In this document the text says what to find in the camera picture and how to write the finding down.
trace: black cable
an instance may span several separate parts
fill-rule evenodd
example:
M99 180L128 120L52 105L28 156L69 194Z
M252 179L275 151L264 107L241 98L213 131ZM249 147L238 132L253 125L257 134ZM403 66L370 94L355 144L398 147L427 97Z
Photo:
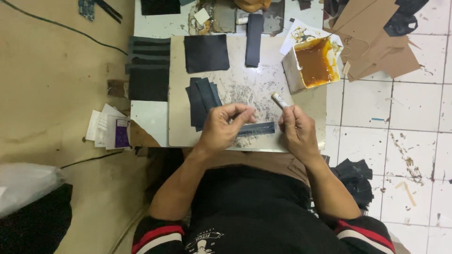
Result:
M74 162L72 164L69 164L69 165L66 165L66 166L62 166L62 167L60 167L60 169L67 168L69 166L72 166L72 165L75 165L75 164L79 164L79 163L82 163L82 162L86 162L86 161L90 161L90 160L102 159L102 158L105 158L105 157L108 157L108 156L112 156L112 155L115 155L115 154L120 154L122 152L124 152L124 151L114 152L114 153L103 155L103 156L100 156L100 157L94 157L94 158L91 158L91 159L77 161L77 162Z
M4 2L7 6L13 8L14 10L16 10L16 11L18 11L18 12L21 12L21 13L27 15L27 16L30 16L30 17L32 17L32 18L39 19L39 20L42 20L42 21L45 21L45 22L49 22L49 23L52 23L52 24L57 25L57 26L64 27L64 28L66 28L66 29L69 29L69 30L74 31L74 32L76 32L76 33L79 33L79 34L81 34L81 35L85 35L86 37L88 37L88 38L90 38L91 40L93 40L95 43L98 43L98 44L100 44L100 45L102 45L102 46L105 46L105 47L114 48L114 49L120 51L121 53L123 53L124 55L127 56L127 53L126 53L124 50L122 50L122 49L120 49L120 48L117 48L117 47L114 47L114 46L110 46L110 45L101 43L101 42L97 41L96 39L94 39L93 37L89 36L88 34L86 34L86 33L84 33L84 32L80 32L79 30L76 30L76 29L74 29L74 28L72 28L72 27L68 27L68 26L66 26L66 25L60 24L60 23L58 23L58 22L56 22L56 21L52 21L52 20L48 20L48 19L45 19L45 18L41 18L41 17L39 17L39 16L36 16L36 15L33 15L33 14L28 13L28 12L26 12L26 11L23 11L23 10L17 8L16 6L12 5L11 3L9 3L9 2L6 1L6 0L0 0L0 1L1 1L1 2Z

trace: red stripe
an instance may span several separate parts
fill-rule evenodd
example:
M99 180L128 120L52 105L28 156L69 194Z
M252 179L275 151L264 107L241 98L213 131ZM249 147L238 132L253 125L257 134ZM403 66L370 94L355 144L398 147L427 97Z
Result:
M147 244L152 239L156 238L160 235L166 235L168 233L180 233L181 235L184 235L184 231L182 230L181 226L163 226L159 227L153 231L149 231L140 239L140 241L132 246L132 254L137 253L145 244Z
M349 225L349 224L347 224L344 221L339 221L339 225L342 226L342 227L349 227L349 228L355 230L356 232L364 235L367 238L370 238L372 240L380 242L381 244L386 245L386 247L390 248L392 250L392 252L394 252L394 253L396 252L392 242L388 241L388 239L384 238L383 236L381 236L381 235L379 235L379 234L377 234L375 232L372 232L370 230L363 229L363 228L360 228L360 227L357 227L357 226Z

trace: white stripe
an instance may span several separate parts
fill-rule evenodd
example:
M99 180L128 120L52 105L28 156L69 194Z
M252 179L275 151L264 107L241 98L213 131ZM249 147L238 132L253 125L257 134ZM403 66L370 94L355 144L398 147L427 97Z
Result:
M154 240L150 241L149 243L147 243L146 245L144 245L137 252L137 254L144 254L144 253L146 253L146 251L156 247L157 245L160 245L162 243L166 243L169 241L173 241L173 240L178 240L178 241L182 242L182 236L180 235L180 233L173 233L171 235L165 235L165 236L159 237L157 239L154 239Z
M354 237L354 238L361 239L361 240L363 240L363 241L369 243L369 244L372 245L373 247L375 247L375 248L381 250L381 251L384 252L384 253L387 253L387 254L394 254L394 252L392 252L392 250L389 249L388 247L385 247L385 246L383 246L383 245L381 245L381 244L379 244L379 243L376 243L376 242L374 242L374 241L368 239L366 236L362 235L362 234L359 233L359 232L356 232L356 231L353 231L353 230L348 229L348 230L344 230L344 231L342 231L342 232L340 232L340 233L338 234L338 238L339 238L339 239L342 239L342 238L344 238L344 237Z

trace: white tile floor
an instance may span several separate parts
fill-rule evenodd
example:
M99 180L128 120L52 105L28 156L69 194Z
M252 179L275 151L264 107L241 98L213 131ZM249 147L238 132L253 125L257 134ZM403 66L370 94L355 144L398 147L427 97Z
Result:
M451 10L451 0L430 0L416 14L409 37L421 69L327 87L322 154L330 166L366 160L374 172L368 214L412 254L450 253L452 241Z

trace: white plastic bag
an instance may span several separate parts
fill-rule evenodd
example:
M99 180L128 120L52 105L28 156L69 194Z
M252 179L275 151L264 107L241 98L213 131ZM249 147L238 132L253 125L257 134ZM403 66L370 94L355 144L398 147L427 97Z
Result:
M44 197L64 182L57 167L30 163L0 165L0 218Z

